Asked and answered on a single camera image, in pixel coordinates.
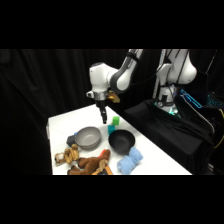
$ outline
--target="black background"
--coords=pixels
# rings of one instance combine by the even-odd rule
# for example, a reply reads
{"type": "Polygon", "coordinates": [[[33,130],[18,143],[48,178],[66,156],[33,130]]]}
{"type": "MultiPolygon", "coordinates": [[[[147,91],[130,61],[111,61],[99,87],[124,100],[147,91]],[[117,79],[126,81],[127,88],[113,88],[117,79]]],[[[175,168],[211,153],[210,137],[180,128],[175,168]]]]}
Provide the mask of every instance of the black background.
{"type": "MultiPolygon", "coordinates": [[[[93,104],[86,97],[86,92],[91,90],[89,67],[94,63],[104,62],[111,67],[120,68],[127,51],[128,49],[0,49],[1,148],[13,158],[10,161],[16,166],[14,174],[52,173],[50,146],[46,136],[48,118],[93,104]]],[[[207,71],[215,51],[216,49],[190,50],[191,61],[197,70],[207,71]]],[[[145,51],[133,83],[153,75],[159,64],[160,53],[161,49],[145,51]]],[[[220,94],[224,94],[223,62],[224,49],[218,49],[208,72],[209,90],[220,94]]],[[[133,86],[120,95],[119,105],[110,106],[123,116],[124,110],[152,97],[154,84],[155,78],[133,86]]]]}

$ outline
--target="light blue towel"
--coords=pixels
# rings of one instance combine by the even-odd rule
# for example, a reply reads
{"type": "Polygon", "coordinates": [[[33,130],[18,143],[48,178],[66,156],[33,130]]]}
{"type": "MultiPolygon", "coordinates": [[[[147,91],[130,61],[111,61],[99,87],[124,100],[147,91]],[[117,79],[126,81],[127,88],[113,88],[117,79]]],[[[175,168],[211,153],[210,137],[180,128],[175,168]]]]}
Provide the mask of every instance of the light blue towel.
{"type": "Polygon", "coordinates": [[[129,156],[125,156],[117,163],[117,168],[123,175],[130,175],[137,163],[142,159],[142,154],[135,147],[132,147],[129,156]]]}

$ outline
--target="teddy bear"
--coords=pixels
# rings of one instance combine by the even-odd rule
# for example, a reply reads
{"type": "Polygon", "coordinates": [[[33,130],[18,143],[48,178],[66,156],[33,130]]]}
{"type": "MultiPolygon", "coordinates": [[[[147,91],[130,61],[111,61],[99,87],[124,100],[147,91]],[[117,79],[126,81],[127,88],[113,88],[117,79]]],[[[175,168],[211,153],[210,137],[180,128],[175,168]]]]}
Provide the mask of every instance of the teddy bear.
{"type": "Polygon", "coordinates": [[[73,161],[79,159],[79,150],[76,144],[72,145],[72,148],[65,149],[64,153],[56,154],[55,161],[57,164],[68,163],[71,164],[73,161]]]}
{"type": "Polygon", "coordinates": [[[92,158],[80,158],[78,161],[78,166],[80,170],[76,166],[72,166],[70,170],[68,170],[67,174],[70,176],[74,175],[92,175],[98,168],[102,170],[110,159],[111,152],[109,149],[105,150],[101,157],[92,157],[92,158]]]}

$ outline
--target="gray bowl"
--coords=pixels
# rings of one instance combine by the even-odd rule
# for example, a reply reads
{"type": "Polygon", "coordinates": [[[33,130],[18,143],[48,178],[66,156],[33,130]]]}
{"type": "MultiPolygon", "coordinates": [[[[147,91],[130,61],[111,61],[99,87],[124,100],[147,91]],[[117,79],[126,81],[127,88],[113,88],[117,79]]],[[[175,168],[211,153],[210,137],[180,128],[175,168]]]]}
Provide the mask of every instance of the gray bowl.
{"type": "Polygon", "coordinates": [[[100,130],[96,127],[86,127],[75,135],[75,141],[83,149],[91,149],[97,146],[101,140],[100,130]]]}

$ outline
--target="green object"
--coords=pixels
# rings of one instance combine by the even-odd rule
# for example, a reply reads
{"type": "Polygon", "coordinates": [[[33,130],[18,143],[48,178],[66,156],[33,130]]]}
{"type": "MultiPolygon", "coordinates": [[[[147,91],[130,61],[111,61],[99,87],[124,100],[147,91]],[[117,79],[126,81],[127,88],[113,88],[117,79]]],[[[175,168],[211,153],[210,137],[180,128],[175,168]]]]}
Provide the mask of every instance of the green object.
{"type": "Polygon", "coordinates": [[[116,131],[116,128],[114,125],[108,126],[108,134],[111,135],[114,131],[116,131]]]}
{"type": "Polygon", "coordinates": [[[113,117],[113,125],[119,125],[120,117],[113,117]]]}

